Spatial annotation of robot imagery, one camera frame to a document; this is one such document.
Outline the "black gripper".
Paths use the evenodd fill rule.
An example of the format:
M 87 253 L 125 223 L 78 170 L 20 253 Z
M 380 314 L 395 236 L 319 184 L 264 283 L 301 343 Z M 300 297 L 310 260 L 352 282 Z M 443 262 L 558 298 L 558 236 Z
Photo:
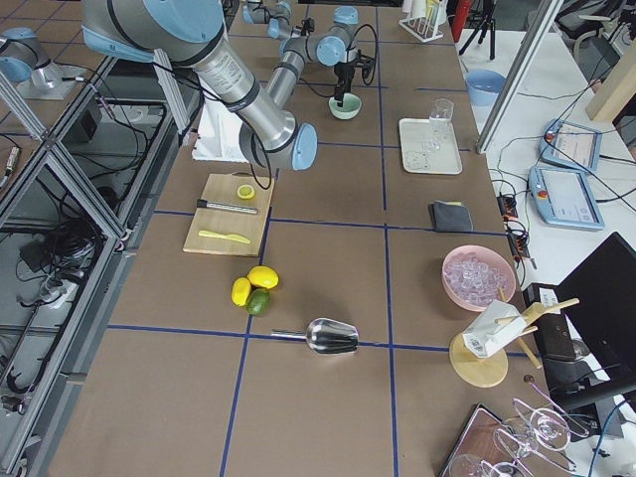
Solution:
M 334 74 L 337 77 L 336 85 L 334 86 L 333 98 L 337 100 L 337 106 L 342 107 L 344 103 L 344 90 L 350 90 L 358 61 L 351 60 L 349 62 L 340 62 L 334 66 Z

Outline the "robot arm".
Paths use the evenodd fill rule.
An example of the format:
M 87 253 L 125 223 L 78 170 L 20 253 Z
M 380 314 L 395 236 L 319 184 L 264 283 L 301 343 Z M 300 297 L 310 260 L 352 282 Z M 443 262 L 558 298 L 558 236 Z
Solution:
M 285 1 L 279 1 L 272 7 L 261 1 L 248 1 L 242 7 L 242 16 L 247 23 L 265 25 L 267 35 L 280 42 L 280 62 L 267 84 L 267 93 L 277 106 L 283 106 L 305 66 L 318 63 L 334 69 L 338 80 L 329 99 L 342 108 L 346 95 L 351 92 L 355 68 L 362 62 L 356 40 L 357 9 L 353 6 L 338 7 L 334 12 L 333 25 L 327 32 L 315 35 L 310 33 L 310 18 L 302 27 L 294 27 L 291 25 L 291 13 L 291 6 Z
M 171 66 L 196 73 L 212 97 L 242 121 L 239 146 L 253 165 L 295 171 L 309 168 L 317 133 L 283 106 L 304 66 L 295 52 L 284 54 L 267 86 L 233 50 L 219 1 L 84 1 L 82 31 L 94 51 L 151 63 L 157 50 Z

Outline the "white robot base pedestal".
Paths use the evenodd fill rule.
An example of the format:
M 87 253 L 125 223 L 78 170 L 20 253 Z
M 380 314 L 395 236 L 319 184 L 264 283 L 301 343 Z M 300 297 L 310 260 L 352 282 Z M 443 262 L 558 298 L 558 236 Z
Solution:
M 193 159 L 247 163 L 239 146 L 240 118 L 222 104 L 206 100 L 197 128 Z

